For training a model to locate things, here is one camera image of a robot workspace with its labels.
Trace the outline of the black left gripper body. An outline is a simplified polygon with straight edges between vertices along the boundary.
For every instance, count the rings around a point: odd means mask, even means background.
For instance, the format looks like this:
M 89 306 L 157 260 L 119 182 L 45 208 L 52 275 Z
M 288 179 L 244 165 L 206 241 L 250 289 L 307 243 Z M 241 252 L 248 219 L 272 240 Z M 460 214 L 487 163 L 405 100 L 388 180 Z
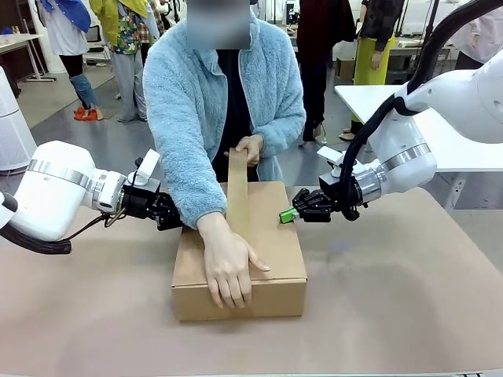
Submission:
M 146 185 L 126 181 L 122 187 L 122 215 L 156 220 L 160 215 L 154 203 L 160 194 L 161 182 L 149 180 Z

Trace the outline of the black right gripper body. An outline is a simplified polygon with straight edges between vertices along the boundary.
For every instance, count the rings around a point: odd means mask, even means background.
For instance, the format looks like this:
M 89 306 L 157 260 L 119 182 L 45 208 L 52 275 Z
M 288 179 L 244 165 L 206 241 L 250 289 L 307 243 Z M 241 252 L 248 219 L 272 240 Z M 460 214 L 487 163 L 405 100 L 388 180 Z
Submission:
M 348 221 L 359 218 L 357 206 L 360 204 L 360 189 L 354 178 L 346 186 L 340 183 L 339 178 L 326 173 L 319 177 L 319 185 L 332 203 L 332 212 L 340 212 Z

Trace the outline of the person's left hand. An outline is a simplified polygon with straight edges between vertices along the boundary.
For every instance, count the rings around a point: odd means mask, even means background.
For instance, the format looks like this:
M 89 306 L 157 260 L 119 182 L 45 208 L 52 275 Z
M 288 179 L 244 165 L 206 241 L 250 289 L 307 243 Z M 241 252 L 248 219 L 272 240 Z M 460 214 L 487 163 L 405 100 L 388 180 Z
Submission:
M 256 166 L 259 163 L 260 152 L 263 148 L 263 137 L 260 134 L 243 137 L 236 146 L 238 152 L 246 151 L 247 165 Z

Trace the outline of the person's right hand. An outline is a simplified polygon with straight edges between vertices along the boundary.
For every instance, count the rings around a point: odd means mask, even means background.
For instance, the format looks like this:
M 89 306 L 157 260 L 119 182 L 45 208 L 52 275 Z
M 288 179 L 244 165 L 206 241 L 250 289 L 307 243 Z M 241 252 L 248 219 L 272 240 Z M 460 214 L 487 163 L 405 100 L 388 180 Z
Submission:
M 243 308 L 252 300 L 249 266 L 262 272 L 270 267 L 261 261 L 251 245 L 229 227 L 219 212 L 205 214 L 197 221 L 204 242 L 208 289 L 219 307 Z

